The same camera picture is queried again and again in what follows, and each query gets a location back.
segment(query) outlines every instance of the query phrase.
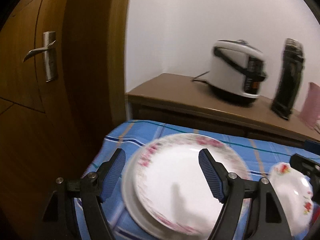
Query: power cord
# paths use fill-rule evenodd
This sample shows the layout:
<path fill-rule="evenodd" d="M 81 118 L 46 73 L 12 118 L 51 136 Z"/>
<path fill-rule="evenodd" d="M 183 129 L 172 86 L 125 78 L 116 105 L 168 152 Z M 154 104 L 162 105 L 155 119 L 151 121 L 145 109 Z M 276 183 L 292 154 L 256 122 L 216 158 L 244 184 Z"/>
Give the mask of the power cord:
<path fill-rule="evenodd" d="M 201 76 L 203 76 L 203 75 L 205 75 L 205 74 L 207 74 L 207 73 L 209 73 L 209 71 L 204 72 L 204 73 L 202 73 L 201 75 L 194 77 L 193 79 L 191 79 L 191 82 L 201 82 L 201 83 L 207 84 L 207 81 L 206 81 L 206 80 L 204 80 L 204 79 L 197 79 L 197 78 L 199 78 L 199 77 L 201 77 Z"/>

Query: door handle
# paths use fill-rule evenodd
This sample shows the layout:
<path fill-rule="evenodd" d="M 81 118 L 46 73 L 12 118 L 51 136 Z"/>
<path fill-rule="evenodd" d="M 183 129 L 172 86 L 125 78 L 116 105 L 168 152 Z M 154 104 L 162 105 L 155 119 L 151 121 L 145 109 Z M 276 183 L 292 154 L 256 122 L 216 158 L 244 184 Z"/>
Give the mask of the door handle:
<path fill-rule="evenodd" d="M 43 54 L 44 70 L 46 82 L 51 81 L 58 77 L 57 71 L 57 54 L 55 48 L 56 32 L 43 33 L 43 47 L 30 50 L 23 59 L 23 62 L 29 58 L 39 54 Z"/>

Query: green stripe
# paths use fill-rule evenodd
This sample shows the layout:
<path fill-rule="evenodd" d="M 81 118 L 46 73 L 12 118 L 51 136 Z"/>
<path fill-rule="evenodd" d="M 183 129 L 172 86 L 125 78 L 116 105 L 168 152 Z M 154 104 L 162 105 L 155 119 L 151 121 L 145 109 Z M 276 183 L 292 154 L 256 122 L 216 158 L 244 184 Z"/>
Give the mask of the green stripe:
<path fill-rule="evenodd" d="M 154 122 L 150 122 L 150 121 L 127 121 L 127 123 L 131 123 L 131 122 L 144 122 L 144 123 L 151 123 L 151 124 L 158 125 L 158 126 L 162 126 L 162 127 L 165 126 L 165 124 L 164 124 L 164 125 L 161 125 L 161 124 L 154 123 Z M 181 132 L 181 133 L 187 133 L 187 132 L 184 132 L 184 131 L 181 131 L 181 130 L 178 130 L 178 129 L 175 129 L 175 128 L 167 127 L 167 126 L 166 126 L 166 128 L 167 128 L 167 129 L 170 129 L 170 130 L 177 131 L 177 132 Z M 291 155 L 289 155 L 289 154 L 280 153 L 280 152 L 273 152 L 273 151 L 268 151 L 268 150 L 263 150 L 263 149 L 259 149 L 259 148 L 254 148 L 254 147 L 252 147 L 252 146 L 242 145 L 242 144 L 239 144 L 239 143 L 232 143 L 232 142 L 226 142 L 226 141 L 221 141 L 221 142 L 226 143 L 226 144 L 237 145 L 237 146 L 241 146 L 241 147 L 245 147 L 245 148 L 249 148 L 249 149 L 254 149 L 254 150 L 261 151 L 261 152 L 274 153 L 274 154 L 278 154 L 278 155 L 284 155 L 284 156 L 289 156 L 289 157 L 291 157 Z"/>

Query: white wall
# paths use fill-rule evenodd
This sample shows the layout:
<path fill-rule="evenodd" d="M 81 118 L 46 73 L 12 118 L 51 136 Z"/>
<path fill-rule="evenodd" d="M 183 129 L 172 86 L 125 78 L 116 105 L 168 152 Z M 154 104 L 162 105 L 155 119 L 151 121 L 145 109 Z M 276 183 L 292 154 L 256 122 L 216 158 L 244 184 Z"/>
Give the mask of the white wall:
<path fill-rule="evenodd" d="M 308 82 L 320 83 L 320 26 L 303 0 L 130 0 L 127 91 L 163 72 L 199 75 L 211 67 L 215 41 L 244 39 L 266 56 L 261 93 L 273 98 L 286 38 L 304 46 L 300 110 Z"/>

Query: brown table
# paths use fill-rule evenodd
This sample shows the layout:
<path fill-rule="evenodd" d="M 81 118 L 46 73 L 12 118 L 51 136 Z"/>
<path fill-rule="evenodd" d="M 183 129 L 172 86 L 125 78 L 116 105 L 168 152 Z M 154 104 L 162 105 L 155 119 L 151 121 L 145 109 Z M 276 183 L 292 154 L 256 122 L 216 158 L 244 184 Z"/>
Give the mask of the brown table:
<path fill-rule="evenodd" d="M 293 110 L 289 121 L 270 110 L 271 99 L 260 97 L 250 107 L 218 99 L 208 85 L 191 77 L 161 74 L 127 93 L 134 119 L 150 119 L 194 129 L 209 130 L 301 147 L 320 141 Z"/>

